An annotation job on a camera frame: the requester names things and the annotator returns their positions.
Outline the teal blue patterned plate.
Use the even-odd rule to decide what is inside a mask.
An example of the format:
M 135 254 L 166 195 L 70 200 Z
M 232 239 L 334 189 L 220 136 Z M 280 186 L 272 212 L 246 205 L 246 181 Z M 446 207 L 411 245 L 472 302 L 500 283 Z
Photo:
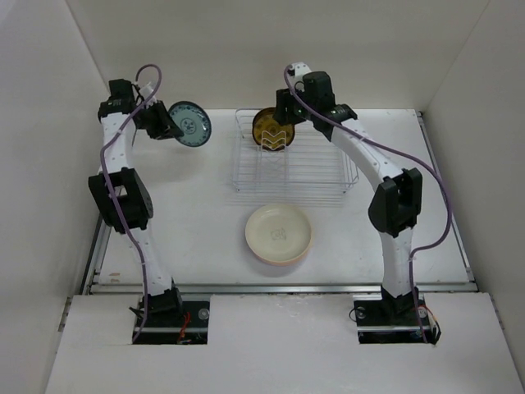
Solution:
M 180 101 L 174 103 L 169 114 L 174 123 L 182 131 L 182 136 L 176 140 L 190 148 L 205 145 L 212 135 L 212 123 L 208 114 L 196 103 Z

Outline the cream white plate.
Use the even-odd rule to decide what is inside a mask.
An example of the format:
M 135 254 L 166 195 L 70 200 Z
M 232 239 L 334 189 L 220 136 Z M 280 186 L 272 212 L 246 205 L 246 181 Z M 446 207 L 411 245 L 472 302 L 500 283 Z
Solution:
M 248 247 L 270 245 L 284 250 L 313 244 L 313 225 L 308 215 L 295 205 L 267 204 L 249 216 L 244 235 Z

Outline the pink plate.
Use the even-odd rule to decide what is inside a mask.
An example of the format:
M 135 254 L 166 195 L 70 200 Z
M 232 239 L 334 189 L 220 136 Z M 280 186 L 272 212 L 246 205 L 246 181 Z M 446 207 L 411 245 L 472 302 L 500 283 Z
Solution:
M 250 245 L 249 249 L 259 261 L 266 265 L 289 267 L 303 261 L 308 256 L 312 246 L 312 244 L 308 244 L 280 250 L 270 245 Z

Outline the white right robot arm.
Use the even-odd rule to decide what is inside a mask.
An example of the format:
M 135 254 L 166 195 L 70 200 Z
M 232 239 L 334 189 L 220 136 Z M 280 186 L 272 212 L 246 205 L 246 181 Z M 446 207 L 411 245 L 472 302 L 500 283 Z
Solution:
M 409 271 L 413 228 L 422 205 L 422 174 L 402 169 L 385 156 L 365 131 L 358 114 L 336 103 L 331 78 L 304 63 L 285 68 L 286 87 L 276 92 L 275 120 L 282 125 L 310 121 L 344 152 L 370 183 L 368 218 L 379 232 L 383 256 L 381 316 L 399 323 L 413 310 L 416 292 Z

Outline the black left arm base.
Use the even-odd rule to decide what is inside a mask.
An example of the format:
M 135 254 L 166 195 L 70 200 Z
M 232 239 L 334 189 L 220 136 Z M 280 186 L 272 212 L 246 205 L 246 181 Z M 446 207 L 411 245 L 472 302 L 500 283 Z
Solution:
M 181 312 L 149 313 L 142 328 L 142 308 L 129 310 L 135 315 L 131 335 L 134 345 L 207 345 L 211 303 L 207 300 L 184 300 Z

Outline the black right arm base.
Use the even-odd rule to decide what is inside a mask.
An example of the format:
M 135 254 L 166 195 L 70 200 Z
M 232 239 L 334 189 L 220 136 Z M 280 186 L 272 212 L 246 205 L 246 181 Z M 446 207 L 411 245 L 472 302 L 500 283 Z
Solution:
M 441 339 L 441 326 L 423 298 L 418 301 L 417 312 L 410 301 L 407 311 L 390 316 L 383 300 L 365 295 L 355 296 L 349 318 L 356 323 L 358 342 L 362 345 L 436 345 Z

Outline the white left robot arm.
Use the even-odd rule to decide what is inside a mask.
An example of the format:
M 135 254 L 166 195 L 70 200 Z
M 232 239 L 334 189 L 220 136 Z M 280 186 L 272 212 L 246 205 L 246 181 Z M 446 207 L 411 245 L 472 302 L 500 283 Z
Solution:
M 150 228 L 153 201 L 133 163 L 133 142 L 139 129 L 155 140 L 184 135 L 171 119 L 155 89 L 137 89 L 129 80 L 109 82 L 110 96 L 100 103 L 98 119 L 103 127 L 101 169 L 88 180 L 89 190 L 103 221 L 126 236 L 143 277 L 143 299 L 135 313 L 154 316 L 165 325 L 183 318 L 184 306 L 171 275 L 166 273 L 153 245 Z

